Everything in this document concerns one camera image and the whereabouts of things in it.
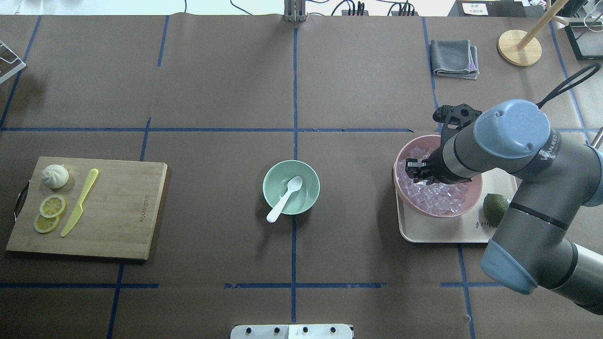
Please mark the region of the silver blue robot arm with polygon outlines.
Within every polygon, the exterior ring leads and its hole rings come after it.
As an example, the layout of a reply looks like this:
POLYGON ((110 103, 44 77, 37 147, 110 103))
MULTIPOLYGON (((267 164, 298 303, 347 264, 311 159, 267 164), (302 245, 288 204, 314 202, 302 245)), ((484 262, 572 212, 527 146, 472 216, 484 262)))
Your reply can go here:
POLYGON ((481 270, 521 294, 543 287, 594 314, 603 308, 602 256, 566 239, 578 210, 602 204, 602 153, 564 141, 533 102, 510 99, 460 116, 428 159, 408 158, 416 182, 455 184, 499 168, 521 180, 481 270))

